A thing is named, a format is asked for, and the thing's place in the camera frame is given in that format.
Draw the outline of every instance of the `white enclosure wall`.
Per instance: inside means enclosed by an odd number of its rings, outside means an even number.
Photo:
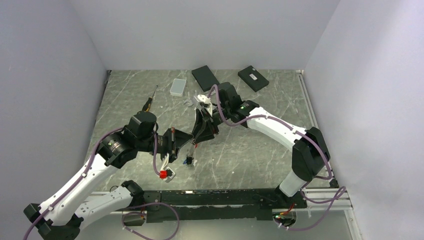
[[[110,70],[304,69],[340,0],[71,0]]]
[[[80,169],[106,76],[67,0],[0,1],[1,240],[22,239],[24,208]]]
[[[424,2],[341,0],[305,75],[364,239],[424,239]]]

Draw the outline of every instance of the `purple tube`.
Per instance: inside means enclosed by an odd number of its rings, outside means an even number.
[[[210,91],[209,91],[209,93],[208,93],[207,96],[210,97],[213,91],[216,92],[216,94],[215,94],[216,95],[216,102],[219,103],[220,102],[220,96],[218,94],[218,86],[216,84],[212,86],[212,88],[210,89]],[[218,112],[219,112],[219,115],[220,115],[222,121],[226,125],[228,125],[230,127],[235,127],[235,126],[240,125],[240,124],[242,124],[242,123],[244,123],[244,122],[246,122],[247,120],[250,120],[250,119],[254,119],[254,118],[266,118],[267,117],[267,116],[265,116],[263,114],[259,114],[259,115],[248,116],[248,117],[246,117],[245,119],[243,119],[241,121],[238,121],[238,122],[235,122],[235,123],[231,123],[231,122],[228,122],[225,119],[225,116],[224,116],[223,110],[221,108],[221,105],[220,104],[217,104],[217,107],[218,107]],[[274,120],[276,122],[281,123],[286,128],[288,128],[290,131],[293,130],[293,127],[292,126],[290,126],[289,124],[287,124],[285,121],[279,119],[278,117],[268,116],[268,119],[271,119],[271,120]],[[310,139],[305,134],[302,134],[299,131],[296,131],[296,134],[297,135],[300,135],[301,137],[305,138],[308,142],[310,142],[316,148],[316,150],[318,151],[318,153],[321,156],[322,160],[324,161],[325,167],[327,168],[327,171],[328,171],[328,177],[317,176],[317,178],[324,179],[324,180],[330,180],[331,178],[333,178],[333,175],[332,175],[332,172],[331,172],[331,168],[330,168],[329,162],[328,162],[328,160],[326,158],[326,155],[321,150],[321,148],[312,139]]]
[[[253,118],[265,118],[265,117],[267,117],[267,116],[265,116],[263,114],[259,114],[259,115],[248,116],[248,117],[246,117],[245,119],[243,119],[243,120],[241,120],[239,122],[235,122],[235,123],[228,122],[226,120],[225,116],[224,116],[224,113],[223,113],[223,110],[221,108],[221,105],[219,104],[220,103],[220,96],[219,96],[218,86],[216,84],[212,86],[212,88],[210,89],[209,93],[207,94],[207,97],[210,98],[210,96],[211,96],[211,94],[212,94],[213,91],[216,92],[215,95],[216,95],[216,102],[217,102],[217,108],[218,108],[219,115],[220,115],[222,121],[225,124],[227,124],[228,126],[230,126],[230,127],[235,127],[235,126],[240,125],[240,124],[246,122],[247,120],[250,120],[250,119],[253,119]],[[274,120],[276,122],[281,123],[286,128],[288,128],[290,131],[293,130],[293,127],[292,126],[290,126],[285,121],[283,121],[283,120],[281,120],[281,119],[279,119],[277,117],[268,116],[267,118],[268,119],[271,119],[271,120]],[[301,133],[299,131],[296,131],[295,133],[297,135],[301,136],[302,138],[306,139],[308,142],[310,142],[316,148],[316,150],[318,151],[319,155],[321,156],[321,158],[322,158],[322,160],[324,162],[324,165],[325,165],[325,167],[326,167],[326,169],[328,171],[328,176],[327,177],[324,177],[324,176],[315,176],[315,177],[318,178],[318,179],[323,179],[323,180],[330,180],[330,179],[332,179],[333,178],[333,174],[332,174],[332,171],[331,171],[329,162],[327,160],[327,157],[325,156],[323,150],[321,150],[321,148],[318,146],[318,144],[316,144],[310,137],[306,136],[305,134],[303,134],[303,133]],[[330,211],[330,208],[332,207],[334,201],[337,200],[337,199],[339,199],[346,192],[346,187],[345,186],[342,186],[341,188],[339,188],[337,190],[337,192],[335,193],[335,195],[334,195],[333,198],[328,199],[328,200],[324,200],[324,201],[315,201],[313,199],[310,199],[310,198],[306,197],[305,194],[302,191],[302,189],[305,188],[308,184],[309,184],[309,182],[307,182],[305,185],[303,185],[302,188],[300,189],[300,194],[306,200],[308,200],[308,201],[310,201],[312,203],[315,203],[315,204],[324,204],[324,203],[330,203],[330,204],[329,204],[328,208],[326,209],[326,211],[324,212],[324,214],[321,216],[321,218],[318,221],[316,221],[314,224],[312,224],[311,226],[305,227],[305,228],[288,228],[290,231],[306,231],[306,230],[310,230],[310,229],[316,227],[328,215],[328,213]]]
[[[156,133],[153,134],[153,170],[156,173],[156,175],[160,175],[160,173],[158,172],[158,169],[156,168],[156,154],[158,153],[158,136],[156,136]]]
[[[303,228],[292,228],[292,227],[289,227],[287,230],[289,230],[289,231],[307,231],[307,230],[310,230],[310,229],[315,228],[329,214],[330,208],[332,207],[334,201],[338,198],[337,196],[341,196],[345,192],[346,192],[346,187],[342,186],[341,188],[339,188],[337,190],[337,192],[334,194],[334,197],[330,201],[326,201],[326,203],[330,202],[330,204],[328,205],[328,207],[325,210],[324,214],[322,214],[322,216],[314,224],[312,224],[310,226],[307,226],[307,227],[303,227]]]
[[[89,157],[89,159],[87,161],[87,167],[84,169],[83,173],[87,174],[87,172],[90,170],[91,166],[93,165],[94,157],[96,155],[96,150],[99,147],[100,143],[103,141],[103,139],[105,139],[107,136],[109,136],[109,135],[111,135],[111,134],[113,134],[115,132],[121,131],[121,130],[122,130],[122,127],[116,128],[116,129],[114,129],[114,130],[106,133],[105,135],[103,135],[100,138],[100,140],[98,140],[95,143],[95,145],[94,145],[94,147],[93,147],[93,149],[91,151],[90,157]],[[60,195],[52,204],[50,204],[50,206],[54,208],[62,199],[64,199],[64,197],[66,197],[72,190],[74,190],[74,188],[81,182],[81,180],[83,180],[83,176],[80,175],[78,177],[78,179],[64,193],[62,193],[62,195]],[[33,230],[33,228],[37,225],[37,223],[42,218],[44,218],[44,216],[46,216],[46,214],[48,212],[49,212],[49,209],[47,208],[44,212],[42,212],[42,214],[39,217],[37,217],[37,219],[35,219],[35,221],[31,224],[31,226],[28,228],[28,230],[26,231],[25,235],[23,236],[23,240],[27,240],[28,239],[28,236],[30,235],[30,233]]]
[[[143,204],[143,205],[127,207],[127,209],[138,209],[138,208],[147,207],[147,206],[151,206],[151,205],[162,205],[162,206],[165,206],[165,207],[167,207],[167,208],[169,208],[169,209],[171,209],[173,211],[173,213],[175,214],[175,217],[176,217],[176,229],[175,229],[175,231],[173,232],[173,234],[170,237],[165,238],[164,240],[170,240],[173,237],[175,237],[175,235],[178,232],[178,229],[180,228],[180,217],[178,216],[177,211],[175,211],[175,209],[172,206],[170,206],[170,205],[168,205],[166,203],[163,203],[163,202],[151,202],[151,203],[146,203],[146,204]],[[133,233],[133,234],[135,234],[135,235],[137,235],[137,236],[139,236],[139,237],[141,237],[143,239],[153,240],[153,239],[148,238],[148,237],[146,237],[146,236],[138,233],[137,231],[134,231],[131,228],[125,226],[124,219],[125,219],[125,216],[128,216],[128,215],[140,215],[140,216],[142,216],[143,213],[133,211],[133,212],[129,212],[129,213],[123,215],[122,216],[121,223],[122,223],[122,226],[125,228],[125,230],[127,230],[127,231],[129,231],[129,232],[131,232],[131,233]]]

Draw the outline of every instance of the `white plastic part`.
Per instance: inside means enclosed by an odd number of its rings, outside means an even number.
[[[280,183],[278,188],[288,197],[293,197],[295,193],[301,189],[303,185],[306,184],[306,181],[300,179],[296,173],[291,170],[284,180]]]
[[[214,110],[214,106],[212,105],[211,98],[207,97],[206,95],[199,94],[199,95],[195,96],[195,99],[199,103],[206,104],[207,107],[205,107],[205,109],[207,110],[207,112],[209,113],[209,115],[212,116],[212,112]]]
[[[184,93],[184,88],[186,87],[186,80],[175,78],[173,80],[171,90],[169,91],[172,96],[182,97]]]
[[[272,139],[279,142],[290,151],[292,151],[293,145],[295,145],[295,140],[299,140],[302,138],[300,135],[293,134],[291,130],[289,130],[287,127],[282,125],[280,122],[269,119],[269,116],[273,116],[273,117],[276,117],[276,116],[267,112],[263,107],[257,107],[253,109],[252,111],[250,111],[249,116],[253,116],[253,115],[265,115],[267,116],[267,119],[265,119],[265,117],[257,117],[257,118],[252,118],[247,120],[247,126],[250,129],[257,130],[271,137]],[[294,131],[298,131],[302,134],[306,134],[305,128],[295,126],[288,122],[286,123],[290,125]]]
[[[40,213],[44,212],[50,205],[62,195],[75,181],[81,176],[83,171],[86,169],[85,165],[53,196],[40,204]],[[110,175],[114,174],[118,168],[109,165],[105,165],[105,160],[102,156],[97,154],[94,157],[91,169],[87,172],[87,176],[83,178],[78,185],[65,196],[57,205],[53,211],[48,212],[44,219],[51,219],[53,226],[65,225],[74,215],[80,204],[92,193],[94,188]]]
[[[75,211],[77,217],[84,218],[79,229],[83,230],[109,213],[128,207],[132,200],[130,191],[126,187],[119,186],[108,194],[81,204]]]
[[[166,183],[171,182],[171,181],[175,178],[175,176],[177,175],[177,174],[175,173],[175,171],[174,171],[174,170],[172,170],[172,169],[170,168],[170,166],[165,166],[165,168],[164,168],[163,170],[164,170],[164,171],[169,170],[169,171],[171,171],[171,172],[172,172],[172,175],[171,175],[171,176],[167,176],[166,178],[162,179],[162,180],[164,180]]]
[[[249,116],[253,115],[265,115],[266,117],[249,119],[247,120],[247,126],[250,129],[257,130],[271,137],[286,147],[290,152],[293,151],[295,141],[302,138],[300,135],[294,133],[298,131],[302,134],[306,134],[306,129],[303,127],[298,127],[284,121],[293,128],[293,130],[290,130],[280,122],[270,119],[269,116],[275,116],[267,112],[263,107],[257,107],[250,111]],[[279,189],[288,197],[292,197],[304,184],[306,184],[306,181],[300,179],[293,170],[291,170],[279,185]]]

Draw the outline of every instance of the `marble table surface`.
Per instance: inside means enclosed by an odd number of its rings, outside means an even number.
[[[259,70],[269,85],[254,92],[238,76],[239,70],[212,70],[220,83],[230,82],[242,100],[253,100],[269,113],[299,127],[312,126],[305,96],[294,70]],[[186,79],[183,96],[171,96],[175,78]],[[116,70],[112,71],[101,102],[90,149],[104,133],[128,124],[159,85],[151,110],[157,117],[158,133],[175,127],[191,132],[194,108],[184,101],[202,90],[190,70]],[[184,165],[189,144],[181,149],[171,168],[175,179],[166,183],[153,171],[152,155],[139,152],[117,173],[100,184],[96,191],[108,191],[127,180],[144,190],[252,189],[275,188],[290,172],[291,152],[270,137],[243,126],[219,125],[215,139],[202,142],[195,151],[195,165]],[[329,187],[328,181],[314,179],[309,187]]]

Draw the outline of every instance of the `screwdriver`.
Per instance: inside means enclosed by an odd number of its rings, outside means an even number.
[[[150,105],[152,104],[153,101],[153,97],[155,96],[156,90],[158,89],[158,85],[156,85],[156,88],[154,89],[153,94],[151,95],[151,97],[149,97],[146,101],[146,103],[143,106],[143,111],[148,112],[150,110]]]

